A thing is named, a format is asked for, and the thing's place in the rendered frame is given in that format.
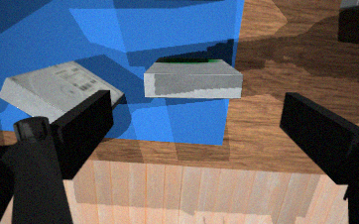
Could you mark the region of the grey hard drive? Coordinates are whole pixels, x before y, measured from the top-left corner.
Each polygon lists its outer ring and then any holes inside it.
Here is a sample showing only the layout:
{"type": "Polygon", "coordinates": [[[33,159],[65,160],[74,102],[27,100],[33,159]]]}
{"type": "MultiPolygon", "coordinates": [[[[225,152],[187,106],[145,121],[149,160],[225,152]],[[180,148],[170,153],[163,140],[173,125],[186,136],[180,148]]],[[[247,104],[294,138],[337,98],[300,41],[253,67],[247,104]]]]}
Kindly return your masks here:
{"type": "Polygon", "coordinates": [[[240,99],[242,83],[221,58],[159,57],[144,73],[146,98],[240,99]]]}
{"type": "Polygon", "coordinates": [[[5,78],[0,98],[50,124],[98,90],[110,90],[112,111],[124,93],[75,61],[5,78]]]}

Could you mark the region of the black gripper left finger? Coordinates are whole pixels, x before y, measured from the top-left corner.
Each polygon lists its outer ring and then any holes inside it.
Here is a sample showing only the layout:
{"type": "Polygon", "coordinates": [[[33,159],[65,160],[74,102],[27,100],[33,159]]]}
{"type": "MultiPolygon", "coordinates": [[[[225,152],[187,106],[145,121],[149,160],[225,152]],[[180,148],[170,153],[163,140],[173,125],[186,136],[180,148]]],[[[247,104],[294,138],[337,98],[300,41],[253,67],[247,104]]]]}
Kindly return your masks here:
{"type": "Polygon", "coordinates": [[[73,224],[63,181],[75,177],[113,125],[110,90],[51,124],[44,116],[15,122],[17,143],[0,146],[0,221],[13,197],[11,224],[73,224]]]}

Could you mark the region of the blue flat mat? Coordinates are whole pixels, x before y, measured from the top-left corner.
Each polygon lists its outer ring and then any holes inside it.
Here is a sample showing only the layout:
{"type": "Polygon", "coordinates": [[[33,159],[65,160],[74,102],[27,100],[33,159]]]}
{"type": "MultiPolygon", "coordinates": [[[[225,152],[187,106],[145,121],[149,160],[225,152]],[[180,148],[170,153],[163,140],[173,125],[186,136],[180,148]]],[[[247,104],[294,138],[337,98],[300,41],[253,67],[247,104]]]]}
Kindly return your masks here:
{"type": "Polygon", "coordinates": [[[229,99],[146,98],[159,57],[234,67],[244,0],[0,0],[5,78],[75,61],[124,93],[104,138],[222,146],[229,99]]]}

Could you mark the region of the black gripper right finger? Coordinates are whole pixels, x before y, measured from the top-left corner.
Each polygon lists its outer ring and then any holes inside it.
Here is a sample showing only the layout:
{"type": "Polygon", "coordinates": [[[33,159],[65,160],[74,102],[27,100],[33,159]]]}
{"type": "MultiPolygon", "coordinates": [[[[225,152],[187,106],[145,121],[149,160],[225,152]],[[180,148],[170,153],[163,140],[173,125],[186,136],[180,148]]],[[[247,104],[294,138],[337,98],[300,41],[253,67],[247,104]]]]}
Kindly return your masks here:
{"type": "Polygon", "coordinates": [[[359,126],[286,92],[280,128],[337,184],[348,185],[348,224],[359,224],[359,126]]]}

